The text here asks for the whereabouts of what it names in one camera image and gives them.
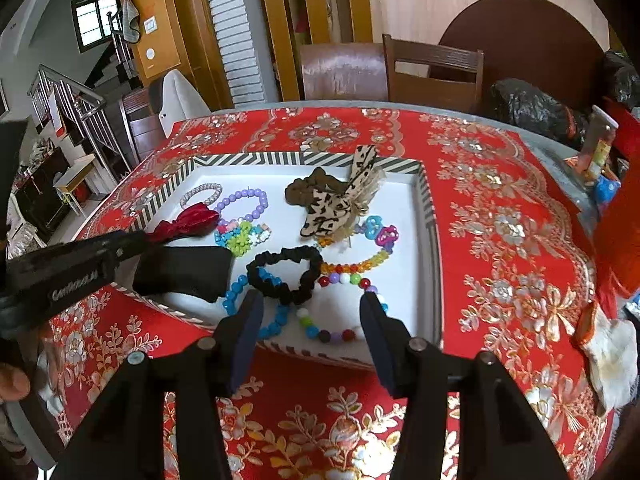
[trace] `floral tablecloth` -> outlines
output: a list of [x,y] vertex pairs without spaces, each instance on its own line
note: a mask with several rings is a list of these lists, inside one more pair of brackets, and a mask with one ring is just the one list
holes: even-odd
[[[513,132],[462,118],[384,108],[295,107],[177,124],[103,203],[79,238],[126,229],[194,154],[313,150],[424,162],[443,254],[444,349],[494,352],[522,388],[573,478],[587,478],[607,432],[570,336],[593,293],[575,207]],[[65,355],[61,434],[73,428],[128,352],[179,351],[204,334],[107,286],[53,320]],[[258,350],[246,384],[218,403],[234,480],[357,480],[390,471],[404,417],[375,374]],[[442,478],[456,475],[458,400],[449,398]],[[166,477],[178,476],[174,398],[165,412]]]

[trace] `window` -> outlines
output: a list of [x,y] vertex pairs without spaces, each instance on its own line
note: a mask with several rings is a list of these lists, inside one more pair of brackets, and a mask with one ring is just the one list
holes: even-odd
[[[107,13],[113,16],[120,8],[119,0],[74,0],[71,9],[80,52],[109,41],[111,37]],[[113,28],[120,30],[117,24]]]

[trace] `black scrunchie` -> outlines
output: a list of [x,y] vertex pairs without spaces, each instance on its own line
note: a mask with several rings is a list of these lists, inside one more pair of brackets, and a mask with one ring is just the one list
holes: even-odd
[[[289,290],[287,283],[273,285],[271,280],[263,280],[258,275],[258,267],[273,265],[282,260],[291,260],[300,263],[302,260],[308,260],[309,268],[300,276],[300,288],[298,290]],[[299,305],[311,299],[311,291],[314,289],[316,280],[320,277],[320,265],[322,264],[322,256],[318,249],[311,246],[296,247],[295,249],[283,249],[280,253],[260,253],[255,257],[249,265],[246,266],[246,274],[249,278],[249,284],[261,291],[268,298],[277,298],[283,305],[295,304]]]

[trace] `screw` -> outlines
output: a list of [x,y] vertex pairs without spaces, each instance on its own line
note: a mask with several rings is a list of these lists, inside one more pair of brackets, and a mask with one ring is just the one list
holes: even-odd
[[486,365],[494,364],[498,359],[493,352],[480,352],[479,354],[480,360]]
[[130,365],[139,365],[142,361],[145,360],[146,354],[144,352],[136,350],[135,352],[131,352],[127,356],[127,362]]
[[216,345],[216,340],[212,337],[202,337],[198,339],[198,348],[200,350],[211,350]]
[[409,339],[409,348],[415,352],[422,352],[427,348],[427,341],[421,337],[412,337]]

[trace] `leopard print bow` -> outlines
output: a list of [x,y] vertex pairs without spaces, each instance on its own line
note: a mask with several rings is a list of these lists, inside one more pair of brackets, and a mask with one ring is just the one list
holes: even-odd
[[344,193],[314,189],[300,235],[331,237],[335,241],[349,236],[356,219],[367,213],[378,190],[382,171],[373,168],[375,161],[375,146],[358,146]]

